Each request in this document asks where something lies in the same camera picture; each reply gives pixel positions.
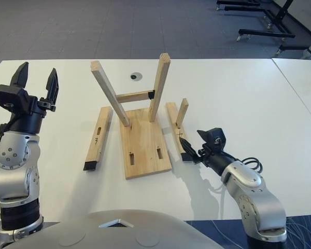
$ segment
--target wooden leg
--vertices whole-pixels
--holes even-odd
[[[162,53],[159,58],[157,75],[155,77],[154,82],[154,99],[151,100],[150,108],[149,108],[149,121],[154,122],[156,119],[158,107],[160,104],[161,94],[164,89],[169,65],[171,63],[171,59],[168,53]]]
[[[177,128],[181,127],[181,124],[183,122],[183,119],[185,118],[185,114],[187,112],[188,106],[189,106],[189,103],[188,103],[187,99],[184,98],[182,100],[181,107],[180,107],[180,110],[178,111],[178,115],[177,115],[177,118],[176,118],[176,126],[177,126]]]
[[[106,142],[111,113],[112,108],[109,106],[100,109],[83,170],[95,170],[97,162],[100,160],[102,149]]]
[[[116,95],[116,99],[119,103],[133,102],[139,100],[148,100],[150,99],[149,94],[152,93],[152,90],[142,91],[142,92],[132,92]]]
[[[177,113],[177,107],[175,103],[166,103],[166,109],[168,113],[168,119],[169,123],[171,124],[172,133],[174,136],[176,148],[178,150],[178,153],[182,157],[182,161],[192,161],[192,158],[189,154],[185,152],[185,150],[181,146],[180,137],[187,140],[186,133],[183,129],[183,126],[181,125],[180,128],[176,125],[176,120],[178,117]]]
[[[126,115],[122,105],[117,101],[115,91],[99,61],[91,62],[91,72],[93,73],[93,76],[97,80],[100,87],[103,89],[106,97],[108,98],[116,114],[119,116],[123,125],[129,126],[128,116]]]

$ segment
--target wooden plank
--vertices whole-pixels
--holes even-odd
[[[129,110],[126,113],[130,127],[120,124],[125,178],[171,170],[171,162],[158,119],[149,122],[149,108]]]
[[[181,103],[181,106],[180,106],[180,109],[178,111],[178,115],[177,115],[177,118],[176,118],[176,126],[177,126],[177,128],[181,127],[183,119],[185,118],[185,114],[187,112],[188,106],[189,106],[189,103],[188,103],[187,99],[184,98],[182,100],[182,103]]]
[[[175,144],[179,155],[182,157],[182,161],[192,161],[192,158],[187,154],[181,146],[180,137],[187,139],[183,126],[180,128],[176,125],[176,118],[178,116],[176,104],[173,102],[166,103],[166,110],[168,114],[168,120],[172,127],[172,134],[174,136]]]
[[[119,103],[133,102],[139,100],[149,100],[150,99],[149,92],[152,91],[153,90],[120,94],[116,95],[116,99]]]
[[[162,53],[159,58],[159,64],[157,69],[157,75],[154,81],[154,99],[151,100],[150,110],[149,110],[149,121],[154,122],[156,119],[158,107],[160,104],[161,94],[164,89],[166,82],[166,77],[169,69],[171,59],[168,53]]]
[[[129,126],[129,119],[122,107],[122,105],[117,101],[115,91],[110,84],[107,75],[100,65],[99,61],[92,61],[91,62],[91,72],[95,79],[97,80],[98,84],[104,91],[106,97],[108,98],[110,104],[112,105],[114,111],[119,116],[119,119],[123,123],[124,126]]]
[[[83,170],[95,170],[97,162],[100,161],[102,149],[106,143],[111,113],[112,108],[110,106],[100,109]]]

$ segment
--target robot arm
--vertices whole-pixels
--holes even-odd
[[[46,110],[55,111],[59,85],[53,69],[46,85],[47,97],[38,100],[24,90],[27,74],[25,62],[9,86],[0,85],[0,106],[12,113],[10,121],[0,126],[0,248],[43,227],[38,201],[40,148],[36,134]]]
[[[206,142],[198,151],[200,157],[180,138],[182,147],[195,163],[202,162],[221,176],[241,212],[249,248],[286,248],[285,210],[266,188],[264,178],[223,151],[226,140],[221,128],[198,133]]]

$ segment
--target table surface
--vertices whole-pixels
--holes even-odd
[[[311,112],[311,60],[273,59],[273,61]]]
[[[0,64],[0,84],[23,61]],[[223,128],[225,151],[237,158],[254,156],[262,175],[288,216],[311,214],[311,114],[270,59],[172,60],[158,118],[173,170],[126,180],[119,119],[111,120],[101,165],[83,171],[90,139],[102,106],[108,106],[90,72],[90,60],[29,61],[30,95],[46,96],[53,67],[59,78],[56,112],[43,120],[38,161],[40,208],[47,222],[111,209],[145,209],[183,220],[240,218],[220,177],[203,165],[183,163],[177,153],[165,111],[166,102],[187,98],[183,121],[195,149],[202,140],[197,129]],[[101,60],[117,94],[152,89],[157,60]],[[140,72],[141,81],[130,74]],[[149,101],[125,103],[126,110],[147,107]],[[9,112],[0,108],[0,123]]]

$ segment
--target mortise hole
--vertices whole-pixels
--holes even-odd
[[[158,158],[162,159],[161,148],[157,148]]]
[[[135,157],[133,153],[129,153],[129,158],[130,158],[130,165],[135,164]]]

